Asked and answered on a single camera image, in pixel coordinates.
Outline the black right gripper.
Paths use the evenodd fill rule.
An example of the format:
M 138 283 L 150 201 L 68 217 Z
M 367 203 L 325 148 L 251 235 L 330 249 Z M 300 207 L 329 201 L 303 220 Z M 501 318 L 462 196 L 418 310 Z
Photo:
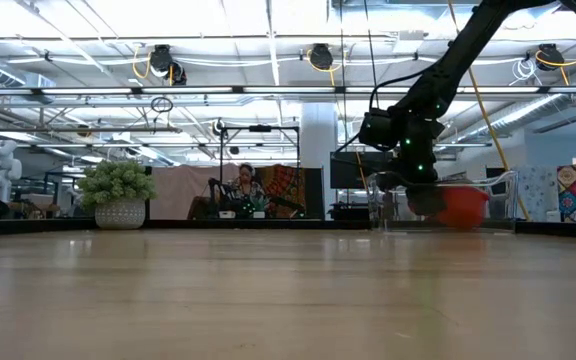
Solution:
M 444 190 L 437 184 L 416 184 L 405 193 L 408 208 L 417 216 L 436 216 L 447 208 Z

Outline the red measuring cup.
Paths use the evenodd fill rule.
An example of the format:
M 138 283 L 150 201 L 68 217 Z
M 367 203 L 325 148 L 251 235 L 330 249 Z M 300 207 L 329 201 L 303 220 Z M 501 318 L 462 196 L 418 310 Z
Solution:
M 479 227 L 485 218 L 489 195 L 475 187 L 444 187 L 442 196 L 445 208 L 436 219 L 443 225 L 470 230 Z

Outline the clear plastic basket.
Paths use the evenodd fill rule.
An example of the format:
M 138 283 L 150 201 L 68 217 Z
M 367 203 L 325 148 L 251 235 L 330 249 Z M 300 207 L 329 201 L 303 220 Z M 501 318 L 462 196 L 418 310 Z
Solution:
M 444 187 L 475 187 L 489 195 L 484 222 L 486 221 L 517 221 L 518 207 L 518 174 L 507 171 L 499 176 L 483 180 L 469 181 L 457 179 L 441 181 L 437 184 Z M 372 228 L 383 232 L 403 229 L 429 229 L 448 231 L 493 231 L 480 230 L 479 227 L 470 230 L 460 230 L 441 224 L 436 216 L 417 216 L 410 211 L 405 190 L 416 184 L 404 181 L 394 172 L 375 173 L 368 178 L 367 198 L 369 219 Z

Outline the black monitor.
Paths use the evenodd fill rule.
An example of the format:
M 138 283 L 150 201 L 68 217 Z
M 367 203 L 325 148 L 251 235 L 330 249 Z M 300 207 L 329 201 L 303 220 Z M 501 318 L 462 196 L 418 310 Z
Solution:
M 333 189 L 364 189 L 364 181 L 384 171 L 393 158 L 391 152 L 331 152 L 330 186 Z

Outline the pale floral cloth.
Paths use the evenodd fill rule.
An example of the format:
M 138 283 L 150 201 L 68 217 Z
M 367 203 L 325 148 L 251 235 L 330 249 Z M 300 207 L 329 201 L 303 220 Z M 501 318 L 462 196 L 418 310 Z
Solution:
M 556 168 L 524 165 L 516 168 L 518 193 L 533 222 L 548 222 L 549 214 L 558 210 Z

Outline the white pillar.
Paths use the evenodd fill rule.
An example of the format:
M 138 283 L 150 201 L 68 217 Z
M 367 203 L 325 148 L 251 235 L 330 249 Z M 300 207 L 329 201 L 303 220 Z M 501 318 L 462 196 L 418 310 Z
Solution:
M 330 221 L 334 202 L 330 154 L 337 148 L 338 114 L 334 103 L 306 103 L 300 124 L 300 160 L 305 169 L 305 199 L 311 218 Z

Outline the red patterned cloth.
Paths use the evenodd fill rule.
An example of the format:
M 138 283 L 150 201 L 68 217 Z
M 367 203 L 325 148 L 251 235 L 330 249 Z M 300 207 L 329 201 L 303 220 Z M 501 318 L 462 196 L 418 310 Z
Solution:
M 275 219 L 306 217 L 305 170 L 300 167 L 272 165 L 256 170 L 256 180 L 268 199 L 266 215 Z

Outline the person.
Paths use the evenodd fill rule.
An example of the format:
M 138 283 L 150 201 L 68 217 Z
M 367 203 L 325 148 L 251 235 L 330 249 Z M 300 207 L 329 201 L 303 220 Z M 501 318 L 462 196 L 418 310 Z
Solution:
M 263 218 L 267 207 L 267 198 L 262 185 L 257 181 L 255 168 L 243 163 L 239 166 L 238 176 L 228 183 L 232 209 L 237 218 Z

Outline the pink cloth screen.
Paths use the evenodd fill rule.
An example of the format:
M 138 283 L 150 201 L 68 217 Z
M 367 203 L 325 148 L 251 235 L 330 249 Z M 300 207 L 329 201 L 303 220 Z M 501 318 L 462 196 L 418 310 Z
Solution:
M 208 197 L 208 180 L 219 174 L 219 166 L 153 167 L 156 197 L 150 201 L 150 219 L 186 220 L 193 199 Z

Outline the black metal table frame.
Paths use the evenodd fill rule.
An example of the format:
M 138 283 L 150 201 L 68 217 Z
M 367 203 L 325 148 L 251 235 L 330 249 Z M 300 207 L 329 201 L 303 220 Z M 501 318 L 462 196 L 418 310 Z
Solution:
M 255 230 L 369 230 L 368 221 L 320 221 L 320 220 L 147 220 L 144 229 L 255 229 Z M 0 235 L 41 233 L 74 230 L 95 230 L 92 218 L 47 220 L 0 220 Z M 576 223 L 549 223 L 525 221 L 486 221 L 480 230 L 503 230 L 518 234 L 550 235 L 576 238 Z

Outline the black overhead rig frame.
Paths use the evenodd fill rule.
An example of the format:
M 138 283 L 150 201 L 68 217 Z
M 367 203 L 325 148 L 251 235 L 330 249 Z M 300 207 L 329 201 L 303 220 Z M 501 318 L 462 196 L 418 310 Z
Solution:
M 249 133 L 271 133 L 273 131 L 279 132 L 287 140 L 287 143 L 267 143 L 267 142 L 256 142 L 256 143 L 233 143 L 233 140 L 239 135 L 240 132 Z M 270 125 L 250 125 L 250 126 L 223 126 L 221 133 L 219 135 L 219 166 L 223 167 L 224 164 L 224 154 L 225 150 L 230 147 L 237 148 L 286 148 L 291 147 L 296 151 L 296 155 L 293 158 L 250 158 L 250 159 L 235 159 L 235 162 L 247 162 L 252 164 L 253 162 L 267 162 L 272 164 L 284 164 L 286 166 L 295 166 L 297 169 L 301 168 L 301 137 L 300 137 L 300 127 L 299 126 L 270 126 Z

